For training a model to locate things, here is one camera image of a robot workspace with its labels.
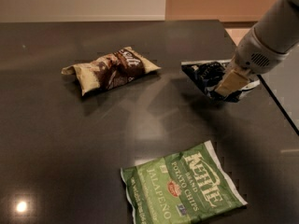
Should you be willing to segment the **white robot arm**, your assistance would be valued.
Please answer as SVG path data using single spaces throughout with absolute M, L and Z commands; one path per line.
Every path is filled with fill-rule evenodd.
M 239 42 L 215 92 L 227 97 L 282 63 L 299 42 L 299 0 L 277 0 Z

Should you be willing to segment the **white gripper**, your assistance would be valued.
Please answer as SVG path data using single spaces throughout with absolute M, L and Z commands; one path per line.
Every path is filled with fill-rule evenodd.
M 273 51 L 264 45 L 251 28 L 239 42 L 234 61 L 238 66 L 229 67 L 217 85 L 215 92 L 221 96 L 240 90 L 249 84 L 249 73 L 260 75 L 282 63 L 287 53 Z

